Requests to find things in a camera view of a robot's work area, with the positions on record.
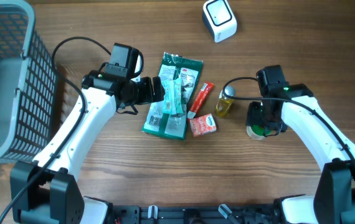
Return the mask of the red toothpaste tube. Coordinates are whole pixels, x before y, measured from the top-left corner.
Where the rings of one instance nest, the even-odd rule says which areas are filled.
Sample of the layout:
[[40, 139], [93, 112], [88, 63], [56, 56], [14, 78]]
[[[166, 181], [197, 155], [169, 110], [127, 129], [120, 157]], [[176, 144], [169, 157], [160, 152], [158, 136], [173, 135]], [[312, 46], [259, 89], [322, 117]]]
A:
[[196, 114], [199, 112], [201, 106], [205, 102], [208, 94], [213, 89], [214, 84], [211, 82], [205, 82], [198, 93], [196, 99], [194, 100], [192, 106], [190, 107], [189, 111], [187, 112], [187, 119], [193, 119]]

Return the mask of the green 3M gloves packet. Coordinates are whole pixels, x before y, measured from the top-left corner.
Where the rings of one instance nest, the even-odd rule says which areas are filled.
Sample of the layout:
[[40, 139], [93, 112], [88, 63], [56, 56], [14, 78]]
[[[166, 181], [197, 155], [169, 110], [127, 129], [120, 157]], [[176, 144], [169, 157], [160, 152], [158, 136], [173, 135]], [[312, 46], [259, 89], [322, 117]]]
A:
[[165, 52], [158, 76], [161, 81], [182, 80], [183, 114], [163, 113], [163, 101], [152, 103], [142, 131], [164, 138], [184, 139], [187, 126], [187, 103], [195, 91], [202, 70], [200, 60], [191, 60]]

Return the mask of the light green wipes pack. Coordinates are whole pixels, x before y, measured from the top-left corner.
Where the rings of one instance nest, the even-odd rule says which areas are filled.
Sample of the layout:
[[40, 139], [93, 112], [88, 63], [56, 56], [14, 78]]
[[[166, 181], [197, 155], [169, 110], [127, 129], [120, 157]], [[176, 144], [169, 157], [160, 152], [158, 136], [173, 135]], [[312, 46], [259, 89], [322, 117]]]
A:
[[164, 88], [163, 113], [170, 115], [183, 114], [182, 108], [182, 80], [165, 80], [161, 82]]

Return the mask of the red tissue pack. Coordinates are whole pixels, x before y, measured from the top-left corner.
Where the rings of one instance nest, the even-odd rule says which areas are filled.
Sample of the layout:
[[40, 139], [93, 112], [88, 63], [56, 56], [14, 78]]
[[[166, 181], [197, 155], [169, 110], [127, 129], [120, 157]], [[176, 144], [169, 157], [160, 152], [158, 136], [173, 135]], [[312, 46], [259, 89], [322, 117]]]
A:
[[213, 133], [217, 130], [212, 114], [190, 119], [189, 124], [194, 137]]

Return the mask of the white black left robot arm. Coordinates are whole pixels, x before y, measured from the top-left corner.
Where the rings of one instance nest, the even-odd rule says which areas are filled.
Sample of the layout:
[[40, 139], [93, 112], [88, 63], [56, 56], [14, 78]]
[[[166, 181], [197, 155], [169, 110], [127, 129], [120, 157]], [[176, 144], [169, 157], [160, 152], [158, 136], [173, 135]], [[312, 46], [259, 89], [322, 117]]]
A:
[[80, 96], [50, 143], [31, 162], [11, 171], [12, 215], [16, 223], [111, 223], [110, 202], [81, 194], [83, 162], [104, 125], [120, 109], [163, 100], [159, 77], [135, 78], [92, 70]]

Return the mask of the green lid jar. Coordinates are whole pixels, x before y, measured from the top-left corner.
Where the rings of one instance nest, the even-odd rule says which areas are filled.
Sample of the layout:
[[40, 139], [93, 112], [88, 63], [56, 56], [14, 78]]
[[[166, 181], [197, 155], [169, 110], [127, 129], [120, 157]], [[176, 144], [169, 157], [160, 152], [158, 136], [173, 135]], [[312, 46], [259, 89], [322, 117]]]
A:
[[265, 128], [258, 125], [247, 126], [247, 134], [254, 140], [263, 140], [266, 138], [265, 135], [267, 136], [271, 132], [271, 130], [265, 131]]

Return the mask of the yellow Vim liquid bottle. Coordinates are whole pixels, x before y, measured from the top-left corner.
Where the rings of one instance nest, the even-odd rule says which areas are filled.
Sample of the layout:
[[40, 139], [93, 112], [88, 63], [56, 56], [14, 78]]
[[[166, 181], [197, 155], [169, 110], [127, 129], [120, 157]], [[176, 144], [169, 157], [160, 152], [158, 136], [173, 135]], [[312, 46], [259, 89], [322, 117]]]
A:
[[231, 96], [235, 96], [235, 88], [227, 85], [219, 94], [218, 102], [215, 106], [215, 114], [222, 118], [227, 115], [229, 109], [233, 103]]

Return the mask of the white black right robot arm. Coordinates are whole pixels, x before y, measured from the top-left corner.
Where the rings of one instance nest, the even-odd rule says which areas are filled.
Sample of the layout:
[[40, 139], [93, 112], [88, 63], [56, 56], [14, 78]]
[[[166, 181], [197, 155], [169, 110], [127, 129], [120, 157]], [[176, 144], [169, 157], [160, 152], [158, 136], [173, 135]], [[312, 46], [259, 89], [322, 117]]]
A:
[[276, 201], [280, 223], [355, 223], [355, 144], [320, 108], [304, 85], [261, 84], [247, 114], [254, 139], [276, 136], [291, 128], [310, 151], [321, 177], [313, 196]]

